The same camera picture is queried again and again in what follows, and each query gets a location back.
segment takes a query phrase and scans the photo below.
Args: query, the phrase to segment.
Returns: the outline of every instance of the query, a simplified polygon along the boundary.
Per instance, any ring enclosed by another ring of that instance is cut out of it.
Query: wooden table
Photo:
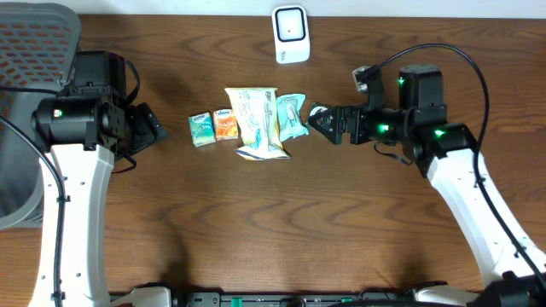
[[[371,144],[330,144],[312,131],[284,142],[290,160],[245,161],[241,141],[195,148],[188,116],[229,107],[225,87],[275,86],[328,105],[365,101],[351,71],[417,43],[464,48],[491,93],[484,154],[498,189],[546,248],[546,21],[310,18],[311,58],[275,62],[268,17],[82,16],[82,44],[132,60],[170,134],[114,175],[107,195],[111,291],[148,281],[225,292],[347,292],[447,280],[482,288],[461,230],[414,167]],[[479,132],[483,96],[471,67],[445,50],[407,55],[384,70],[397,104],[398,69],[434,63],[452,122]],[[26,305],[38,271],[39,229],[0,233],[0,301]]]

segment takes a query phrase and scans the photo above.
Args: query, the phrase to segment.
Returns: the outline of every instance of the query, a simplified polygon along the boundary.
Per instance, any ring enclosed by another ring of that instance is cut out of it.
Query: white wall
[[[43,3],[38,0],[18,2]],[[313,16],[546,18],[546,0],[52,0],[80,14],[269,15],[301,4]]]

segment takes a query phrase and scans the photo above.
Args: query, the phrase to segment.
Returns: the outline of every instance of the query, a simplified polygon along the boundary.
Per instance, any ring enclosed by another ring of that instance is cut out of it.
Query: light blue packet
[[[189,117],[189,130],[196,147],[216,141],[210,113],[203,113]]]
[[[299,119],[299,110],[303,106],[305,95],[290,94],[280,96],[276,99],[276,110],[279,116],[279,125],[281,126],[281,142],[288,138],[309,135],[309,131]]]

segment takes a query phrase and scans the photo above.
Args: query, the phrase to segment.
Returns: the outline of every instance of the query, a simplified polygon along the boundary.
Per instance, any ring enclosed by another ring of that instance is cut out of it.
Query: snack package
[[[318,104],[316,102],[313,102],[313,104],[311,104],[311,110],[309,111],[309,116],[307,117],[307,121],[305,122],[305,125],[308,127],[308,128],[312,128],[311,125],[309,125],[309,117],[317,114],[317,113],[320,113],[320,112],[324,112],[328,110],[328,108],[326,106],[323,106],[321,104]]]
[[[305,95],[303,94],[284,95],[276,99],[276,110],[281,126],[281,142],[286,141],[289,137],[296,138],[309,134],[299,119],[299,110],[304,101]]]
[[[235,152],[250,160],[287,159],[279,140],[276,88],[227,88],[245,146]]]
[[[207,145],[216,141],[212,128],[211,114],[209,112],[190,116],[189,130],[196,147]]]
[[[233,140],[239,137],[237,119],[231,109],[217,110],[212,114],[216,141]]]

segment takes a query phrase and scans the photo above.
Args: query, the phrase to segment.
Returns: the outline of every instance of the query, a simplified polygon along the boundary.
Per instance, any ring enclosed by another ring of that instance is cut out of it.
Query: orange packet
[[[216,140],[232,140],[239,137],[237,119],[232,109],[217,110],[213,114]]]

